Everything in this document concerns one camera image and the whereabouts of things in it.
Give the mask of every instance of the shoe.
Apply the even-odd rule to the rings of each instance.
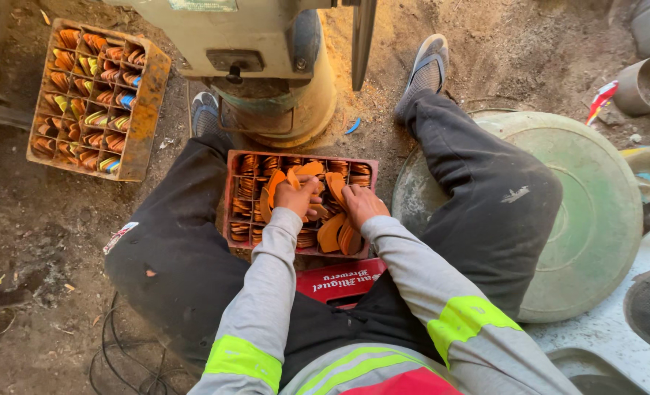
[[[229,142],[227,132],[217,127],[217,94],[211,91],[200,92],[191,103],[191,137],[213,135]]]
[[[449,68],[449,45],[441,34],[433,34],[420,44],[410,72],[408,86],[396,105],[394,117],[397,123],[404,124],[408,103],[423,89],[431,89],[436,94],[442,91],[444,73]]]

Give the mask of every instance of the black pants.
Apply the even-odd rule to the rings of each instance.
[[[432,91],[410,103],[407,127],[451,196],[422,241],[515,317],[559,209],[561,184],[535,157],[482,130]],[[132,215],[139,225],[106,256],[118,291],[196,376],[249,268],[215,229],[229,148],[209,136],[190,139]],[[512,204],[501,202],[523,186],[531,192]],[[148,277],[147,270],[156,275]],[[281,386],[316,357],[354,342],[405,346],[442,362],[386,271],[352,310],[296,293]]]

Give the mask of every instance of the white surface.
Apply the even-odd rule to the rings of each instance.
[[[526,332],[545,353],[562,349],[584,349],[598,355],[623,375],[650,393],[650,344],[632,331],[623,312],[623,300],[634,278],[650,271],[650,233],[639,246],[635,263],[618,288],[593,310],[573,319],[533,324]],[[591,371],[567,372],[567,375]]]

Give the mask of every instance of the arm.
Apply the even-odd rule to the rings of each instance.
[[[361,225],[361,234],[388,265],[402,298],[427,328],[460,390],[579,394],[530,336],[476,285],[391,218],[373,193],[357,188],[352,187],[355,193],[342,190],[352,223]]]
[[[277,207],[252,252],[244,286],[222,314],[206,370],[190,395],[278,393],[295,296],[296,238],[308,203],[321,201],[311,196],[317,185],[317,178],[300,191],[278,185]]]

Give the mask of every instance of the worker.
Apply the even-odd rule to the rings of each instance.
[[[369,189],[342,189],[352,227],[388,269],[353,309],[295,291],[300,220],[316,178],[277,185],[252,264],[215,228],[230,138],[215,96],[191,106],[190,139],[105,248],[106,272],[203,394],[578,394],[513,321],[561,203],[532,155],[439,95],[447,40],[420,47],[395,119],[451,197],[420,239]]]

